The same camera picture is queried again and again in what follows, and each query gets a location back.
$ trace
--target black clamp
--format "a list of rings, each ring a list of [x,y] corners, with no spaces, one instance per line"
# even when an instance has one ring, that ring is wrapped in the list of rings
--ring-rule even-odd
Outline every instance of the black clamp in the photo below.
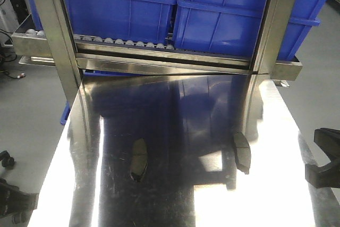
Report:
[[[27,220],[27,214],[37,209],[38,194],[27,194],[17,186],[0,179],[0,218],[12,215],[13,223]]]
[[[318,167],[305,165],[305,178],[316,188],[340,188],[340,131],[321,128],[314,132],[314,142],[330,159],[330,163]]]
[[[7,151],[0,153],[0,162],[2,167],[13,167],[15,163],[14,158]]]

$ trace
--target stainless steel table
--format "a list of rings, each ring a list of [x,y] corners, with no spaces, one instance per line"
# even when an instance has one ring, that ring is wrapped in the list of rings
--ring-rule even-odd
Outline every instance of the stainless steel table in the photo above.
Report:
[[[249,175],[236,169],[236,132]],[[29,227],[340,226],[306,162],[266,75],[84,78]]]

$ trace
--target reflective metal surface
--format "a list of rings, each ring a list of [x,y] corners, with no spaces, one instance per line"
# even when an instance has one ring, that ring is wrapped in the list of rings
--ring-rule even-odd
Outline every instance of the reflective metal surface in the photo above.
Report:
[[[32,15],[30,14],[12,34],[15,53],[17,55],[52,58],[52,53],[45,37],[25,33],[28,29],[34,27]]]
[[[96,52],[100,52],[99,54],[106,55],[114,55],[120,57],[136,57],[138,56],[141,59],[147,59],[150,57],[157,57],[158,59],[167,60],[177,60],[180,61],[191,61],[191,62],[206,62],[210,63],[210,65],[229,65],[229,66],[239,66],[247,68],[250,65],[249,60],[246,58],[242,58],[241,56],[232,56],[226,54],[212,54],[212,53],[201,53],[201,52],[191,52],[191,51],[183,51],[179,49],[175,50],[166,50],[166,49],[152,49],[149,47],[138,47],[138,46],[127,46],[121,45],[117,46],[115,44],[108,43],[99,43],[99,42],[90,42],[87,43],[85,41],[77,40],[76,45],[79,52],[87,52],[91,54],[95,54]]]
[[[34,1],[65,97],[69,105],[72,106],[81,83],[82,74],[75,60],[76,47],[64,0]]]
[[[240,131],[249,175],[235,166]],[[304,162],[267,75],[85,77],[29,227],[340,226]]]
[[[123,58],[105,55],[77,53],[78,66],[81,69],[115,71],[133,74],[209,74],[236,73],[249,74],[244,69],[220,68],[210,65],[186,64],[178,62],[151,61],[139,58]]]
[[[294,3],[295,0],[267,0],[253,58],[254,72],[272,74]]]

